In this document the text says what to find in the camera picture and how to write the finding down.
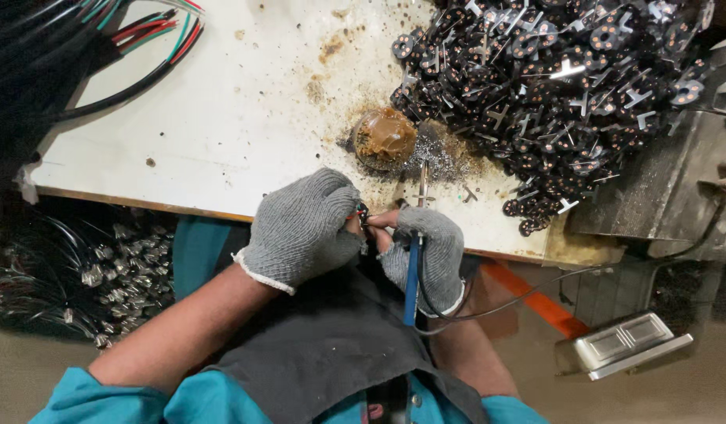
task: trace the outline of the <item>shirt sleeve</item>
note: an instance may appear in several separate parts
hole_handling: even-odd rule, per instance
[[[103,386],[80,368],[68,368],[48,404],[30,424],[161,421],[168,397],[148,387]]]
[[[548,424],[548,421],[517,398],[490,396],[481,404],[491,424]]]

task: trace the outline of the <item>white workbench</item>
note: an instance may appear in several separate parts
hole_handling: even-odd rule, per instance
[[[388,104],[401,78],[391,43],[416,26],[427,28],[431,3],[199,3],[208,13],[206,30],[169,76],[126,106],[61,126],[46,140],[42,163],[31,171],[39,192],[251,217],[264,193],[323,166],[347,174],[372,213],[417,192],[414,180],[368,176],[336,141],[363,111]],[[127,21],[165,8],[135,2]],[[156,39],[94,77],[79,105],[136,82],[177,35]],[[518,181],[487,159],[461,166],[463,178],[432,184],[437,200],[429,207],[462,227],[469,249],[543,260],[547,231],[522,237],[520,219],[501,212]],[[465,185],[480,188],[478,201],[462,203]]]

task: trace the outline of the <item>black apron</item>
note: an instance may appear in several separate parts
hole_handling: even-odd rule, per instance
[[[248,228],[232,228],[217,271],[249,237]],[[311,422],[349,395],[410,371],[471,422],[488,422],[477,391],[437,370],[402,324],[403,299],[394,284],[348,264],[268,304],[205,371],[234,378],[274,424]]]

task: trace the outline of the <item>knit work glove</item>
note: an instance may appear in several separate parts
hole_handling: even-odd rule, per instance
[[[256,281],[295,294],[303,282],[349,262],[363,238],[343,229],[360,201],[338,171],[322,168],[263,198],[251,243],[233,255]]]
[[[373,222],[375,219],[368,220],[369,225],[375,225]],[[452,219],[435,210],[405,207],[399,211],[395,232],[410,235],[413,230],[425,237],[422,285],[433,307],[442,314],[449,314],[459,306],[464,294],[464,283],[459,276],[464,248],[462,230]],[[407,267],[410,265],[410,253],[405,251],[405,245],[401,241],[393,241],[378,259],[386,276],[405,291]],[[427,316],[435,317],[422,293],[418,296],[418,308]]]

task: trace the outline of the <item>orange stripe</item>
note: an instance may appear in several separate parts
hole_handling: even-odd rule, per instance
[[[522,296],[533,289],[525,280],[499,264],[485,263],[481,265],[481,269],[515,296]],[[590,330],[545,294],[536,292],[526,297],[523,302],[567,339],[574,339]]]

